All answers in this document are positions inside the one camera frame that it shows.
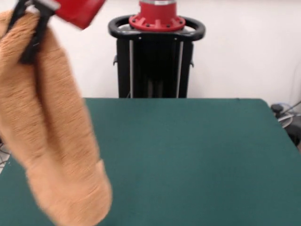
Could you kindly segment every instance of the fuzzy cloth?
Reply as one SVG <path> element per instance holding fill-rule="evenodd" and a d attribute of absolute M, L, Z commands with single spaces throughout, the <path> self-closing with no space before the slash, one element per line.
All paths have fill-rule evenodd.
<path fill-rule="evenodd" d="M 1 37 L 10 17 L 0 13 Z M 0 40 L 0 136 L 56 225 L 94 226 L 109 212 L 111 185 L 66 54 L 48 29 L 35 64 L 18 62 L 37 21 L 27 13 Z"/>

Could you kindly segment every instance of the red cylinder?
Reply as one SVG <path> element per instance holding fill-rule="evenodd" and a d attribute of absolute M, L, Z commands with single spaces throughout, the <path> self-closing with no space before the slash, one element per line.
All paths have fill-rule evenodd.
<path fill-rule="evenodd" d="M 185 19 L 177 16 L 176 0 L 140 0 L 141 11 L 129 19 L 137 30 L 173 32 L 185 26 Z"/>

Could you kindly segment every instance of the white wall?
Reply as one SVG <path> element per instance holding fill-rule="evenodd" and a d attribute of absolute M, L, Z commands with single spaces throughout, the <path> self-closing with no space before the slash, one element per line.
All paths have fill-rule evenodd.
<path fill-rule="evenodd" d="M 0 10 L 15 2 L 0 0 Z M 82 32 L 52 19 L 84 97 L 118 96 L 116 43 L 107 24 L 138 10 L 138 0 L 107 0 Z M 178 0 L 178 11 L 207 27 L 206 37 L 195 43 L 189 97 L 260 97 L 291 104 L 301 99 L 301 1 Z"/>

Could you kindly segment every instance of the black stand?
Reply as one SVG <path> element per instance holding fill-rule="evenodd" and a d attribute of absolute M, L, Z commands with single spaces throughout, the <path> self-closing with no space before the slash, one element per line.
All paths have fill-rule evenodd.
<path fill-rule="evenodd" d="M 119 97 L 186 98 L 192 42 L 204 37 L 204 25 L 185 18 L 194 31 L 143 32 L 128 25 L 129 17 L 109 23 L 110 34 L 117 38 Z"/>

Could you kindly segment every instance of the green tabletop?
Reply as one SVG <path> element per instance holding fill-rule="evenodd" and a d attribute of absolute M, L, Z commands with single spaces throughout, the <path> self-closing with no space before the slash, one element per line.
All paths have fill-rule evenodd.
<path fill-rule="evenodd" d="M 100 226 L 300 226 L 301 158 L 261 100 L 87 99 L 114 200 Z M 1 226 L 52 226 L 11 158 Z"/>

